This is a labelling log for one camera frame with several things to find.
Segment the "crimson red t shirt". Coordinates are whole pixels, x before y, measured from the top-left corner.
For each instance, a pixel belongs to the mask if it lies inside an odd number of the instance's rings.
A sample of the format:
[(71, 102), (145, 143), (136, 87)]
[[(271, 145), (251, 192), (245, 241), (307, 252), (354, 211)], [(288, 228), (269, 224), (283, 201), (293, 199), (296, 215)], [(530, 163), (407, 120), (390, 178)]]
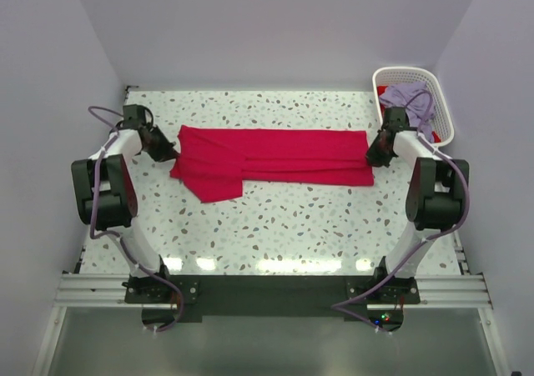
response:
[(179, 145), (169, 175), (202, 203), (239, 198), (247, 181), (374, 184), (364, 131), (183, 126)]

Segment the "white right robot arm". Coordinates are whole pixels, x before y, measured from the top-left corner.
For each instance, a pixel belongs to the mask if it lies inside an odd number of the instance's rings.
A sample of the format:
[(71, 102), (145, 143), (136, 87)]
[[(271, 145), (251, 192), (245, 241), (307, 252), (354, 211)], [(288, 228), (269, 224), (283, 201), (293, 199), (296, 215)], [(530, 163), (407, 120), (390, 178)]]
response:
[(402, 280), (414, 278), (432, 244), (454, 233), (470, 207), (469, 163), (452, 159), (409, 125), (405, 109), (387, 108), (381, 128), (366, 153), (373, 167), (387, 167), (393, 158), (411, 166), (406, 195), (406, 227), (396, 246), (375, 268), (374, 298), (391, 303), (401, 294)]

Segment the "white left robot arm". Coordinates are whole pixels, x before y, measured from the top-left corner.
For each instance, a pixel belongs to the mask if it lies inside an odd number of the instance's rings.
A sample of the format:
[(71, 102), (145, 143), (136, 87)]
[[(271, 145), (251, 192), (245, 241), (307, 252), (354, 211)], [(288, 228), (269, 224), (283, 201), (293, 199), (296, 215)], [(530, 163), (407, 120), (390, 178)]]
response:
[(91, 239), (107, 237), (116, 244), (127, 261), (132, 287), (144, 287), (148, 298), (163, 303), (171, 297), (173, 283), (139, 226), (139, 203), (128, 164), (142, 152), (156, 163), (174, 161), (179, 154), (145, 106), (123, 106), (117, 123), (98, 115), (111, 109), (91, 106), (88, 111), (111, 130), (95, 154), (71, 164), (78, 216), (89, 226)]

